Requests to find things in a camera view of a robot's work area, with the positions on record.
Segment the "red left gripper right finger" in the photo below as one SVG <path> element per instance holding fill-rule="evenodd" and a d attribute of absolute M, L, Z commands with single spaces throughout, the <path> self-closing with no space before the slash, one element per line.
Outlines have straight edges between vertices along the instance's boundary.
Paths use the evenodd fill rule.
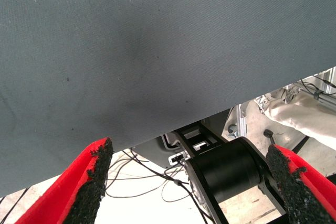
<path fill-rule="evenodd" d="M 293 151 L 268 147 L 267 164 L 289 223 L 335 223 L 335 184 Z"/>

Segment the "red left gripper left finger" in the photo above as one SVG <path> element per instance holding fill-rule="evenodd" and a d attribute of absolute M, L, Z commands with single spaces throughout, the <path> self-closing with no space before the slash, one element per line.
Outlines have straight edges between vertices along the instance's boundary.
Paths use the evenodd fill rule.
<path fill-rule="evenodd" d="M 108 137 L 88 145 L 17 223 L 94 223 L 113 155 Z"/>

